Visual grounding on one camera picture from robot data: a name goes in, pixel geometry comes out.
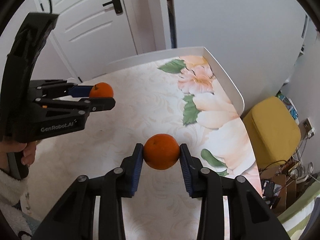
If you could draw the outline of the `white fleece sleeve forearm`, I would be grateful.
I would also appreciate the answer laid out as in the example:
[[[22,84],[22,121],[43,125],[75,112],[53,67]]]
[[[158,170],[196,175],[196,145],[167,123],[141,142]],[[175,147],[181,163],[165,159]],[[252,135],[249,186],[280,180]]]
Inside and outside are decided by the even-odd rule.
[[[20,201],[27,181],[17,180],[1,170],[1,212],[19,239],[31,239],[32,231],[23,212],[14,206]]]

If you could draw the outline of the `left hand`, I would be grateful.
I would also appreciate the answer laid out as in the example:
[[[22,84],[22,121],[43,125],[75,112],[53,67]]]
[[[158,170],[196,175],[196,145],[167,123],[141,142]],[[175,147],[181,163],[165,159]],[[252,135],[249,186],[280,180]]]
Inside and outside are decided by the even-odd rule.
[[[36,146],[36,141],[27,144],[16,141],[1,141],[1,169],[9,170],[7,153],[10,152],[23,152],[21,163],[27,166],[32,165],[35,161]]]

